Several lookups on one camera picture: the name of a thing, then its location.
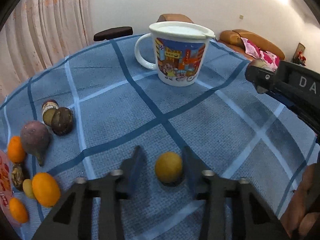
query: curtain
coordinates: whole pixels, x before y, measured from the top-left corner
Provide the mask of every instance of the curtain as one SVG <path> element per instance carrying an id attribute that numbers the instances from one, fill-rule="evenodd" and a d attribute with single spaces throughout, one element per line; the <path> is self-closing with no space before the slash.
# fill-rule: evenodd
<path id="1" fill-rule="evenodd" d="M 0 32 L 0 102 L 21 82 L 93 43 L 89 0 L 21 0 Z"/>

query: round yellow fruit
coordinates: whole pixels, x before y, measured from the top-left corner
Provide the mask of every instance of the round yellow fruit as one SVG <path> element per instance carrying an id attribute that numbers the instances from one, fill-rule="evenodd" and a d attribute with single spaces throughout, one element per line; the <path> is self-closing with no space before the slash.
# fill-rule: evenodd
<path id="1" fill-rule="evenodd" d="M 32 190 L 37 201 L 44 207 L 53 207 L 61 193 L 55 179 L 48 173 L 37 173 L 32 179 Z"/>
<path id="2" fill-rule="evenodd" d="M 21 224 L 28 222 L 28 212 L 22 202 L 17 198 L 13 197 L 10 199 L 9 210 L 10 214 L 15 220 L 17 220 L 17 222 Z"/>
<path id="3" fill-rule="evenodd" d="M 162 183 L 177 182 L 182 176 L 182 159 L 174 152 L 166 152 L 157 159 L 155 173 Z"/>
<path id="4" fill-rule="evenodd" d="M 22 184 L 23 192 L 26 194 L 28 198 L 36 199 L 32 190 L 32 181 L 31 179 L 25 179 Z"/>

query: white mug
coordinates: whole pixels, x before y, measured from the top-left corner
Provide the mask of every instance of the white mug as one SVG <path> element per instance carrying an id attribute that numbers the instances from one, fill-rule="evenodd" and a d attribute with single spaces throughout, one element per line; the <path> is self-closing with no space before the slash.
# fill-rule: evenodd
<path id="1" fill-rule="evenodd" d="M 149 26 L 151 33 L 141 36 L 134 46 L 137 61 L 145 68 L 157 70 L 161 81 L 185 87 L 193 84 L 199 74 L 214 32 L 206 27 L 185 22 L 158 22 Z M 141 40 L 152 38 L 156 63 L 140 54 Z"/>

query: orange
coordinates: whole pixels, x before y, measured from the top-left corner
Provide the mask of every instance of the orange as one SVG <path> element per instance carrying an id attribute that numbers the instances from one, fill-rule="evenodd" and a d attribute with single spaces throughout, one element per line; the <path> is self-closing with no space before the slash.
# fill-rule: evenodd
<path id="1" fill-rule="evenodd" d="M 25 208 L 25 206 L 22 204 L 20 200 L 17 198 L 12 198 L 9 201 L 9 210 L 12 215 L 12 217 L 17 220 L 19 223 L 27 223 L 29 218 L 28 218 L 28 213 Z"/>
<path id="2" fill-rule="evenodd" d="M 61 194 L 55 179 L 48 173 L 37 173 L 32 179 L 32 190 L 37 201 L 44 207 L 53 207 Z"/>
<path id="3" fill-rule="evenodd" d="M 163 183 L 173 183 L 182 175 L 182 159 L 174 152 L 166 152 L 157 159 L 155 165 L 157 178 Z"/>
<path id="4" fill-rule="evenodd" d="M 26 152 L 22 148 L 20 136 L 13 136 L 8 145 L 7 155 L 13 163 L 22 163 L 26 157 Z"/>

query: finger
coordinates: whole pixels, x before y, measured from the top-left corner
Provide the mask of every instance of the finger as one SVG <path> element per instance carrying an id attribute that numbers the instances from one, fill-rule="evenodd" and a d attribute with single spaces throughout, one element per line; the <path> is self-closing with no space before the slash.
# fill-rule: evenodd
<path id="1" fill-rule="evenodd" d="M 319 218 L 319 215 L 320 213 L 309 213 L 303 218 L 299 226 L 300 236 L 306 236 L 308 234 L 314 223 Z"/>
<path id="2" fill-rule="evenodd" d="M 307 192 L 299 186 L 297 191 L 294 193 L 287 210 L 280 219 L 289 236 L 291 236 L 292 232 L 299 227 L 306 214 L 306 198 Z"/>
<path id="3" fill-rule="evenodd" d="M 304 190 L 308 191 L 312 187 L 315 168 L 316 168 L 316 163 L 307 166 L 305 171 L 303 172 L 302 181 L 300 182 L 299 186 L 301 186 Z"/>

